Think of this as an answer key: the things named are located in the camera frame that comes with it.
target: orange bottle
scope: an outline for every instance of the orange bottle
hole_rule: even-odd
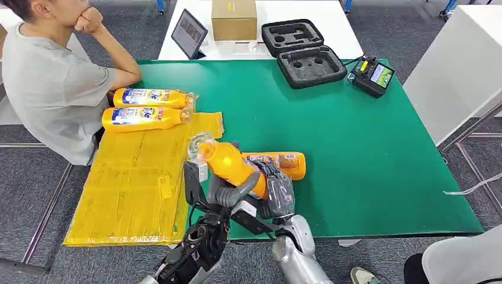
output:
[[[113,103],[116,107],[170,107],[195,109],[197,95],[170,89],[121,88],[115,91]]]
[[[254,152],[242,153],[242,158],[250,161],[264,161],[273,163],[292,180],[301,180],[305,177],[307,164],[305,155],[300,152]]]
[[[167,129],[190,121],[191,110],[163,106],[108,108],[103,112],[103,127],[110,132]]]
[[[195,135],[188,146],[188,157],[191,160],[199,160],[207,163],[209,169],[217,176],[228,181],[232,185],[239,186],[253,172],[259,171],[247,156],[276,156],[280,154],[296,154],[298,159],[296,178],[305,175],[305,157],[297,152],[270,152],[270,153],[241,153],[234,145],[227,142],[218,142],[208,133],[199,133]],[[267,199],[266,180],[263,174],[260,175],[258,184],[252,190],[251,194],[257,198]]]

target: gray t-shirt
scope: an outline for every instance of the gray t-shirt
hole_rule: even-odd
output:
[[[4,43],[7,97],[35,138],[72,164],[87,165],[115,70],[81,59],[48,38],[26,37],[20,25]]]

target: sneaker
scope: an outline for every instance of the sneaker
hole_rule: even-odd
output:
[[[373,273],[357,266],[350,270],[350,278],[354,284],[380,284]]]

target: bottle cap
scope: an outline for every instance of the bottle cap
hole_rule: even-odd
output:
[[[192,118],[192,111],[189,108],[184,108],[179,112],[179,118],[181,123],[190,122],[190,118]]]
[[[204,156],[201,153],[200,149],[202,143],[204,143],[204,146],[202,146],[202,151],[205,153],[205,155],[207,156],[208,154],[212,153],[208,148],[209,146],[212,146],[214,144],[213,137],[207,132],[200,132],[194,135],[192,139],[190,139],[190,143],[188,143],[187,152],[189,160],[204,160]]]
[[[185,100],[185,108],[190,108],[192,109],[192,111],[195,112],[195,102],[197,101],[198,97],[199,96],[194,94],[193,92],[187,93]]]

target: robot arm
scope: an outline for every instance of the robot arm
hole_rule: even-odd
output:
[[[303,216],[288,219],[276,235],[272,255],[288,284],[333,284],[316,260],[316,244]]]
[[[188,228],[181,243],[168,252],[155,276],[147,276],[140,284],[203,283],[221,268],[221,255],[229,242],[230,219],[254,234],[275,233],[273,259],[289,284],[333,283],[316,261],[316,245],[307,220],[294,215],[294,199],[290,200],[291,181],[282,180],[277,168],[268,166],[265,169],[262,166],[259,165],[260,170],[267,173],[269,195],[273,195],[266,201],[269,208],[264,209],[262,202],[247,195],[251,188],[239,190],[239,196],[232,197],[239,202],[232,202],[235,206],[228,208],[207,202],[198,182],[198,166],[185,162],[186,201],[202,210],[204,216],[199,217]],[[273,218],[273,222],[262,220],[257,212],[264,218]]]

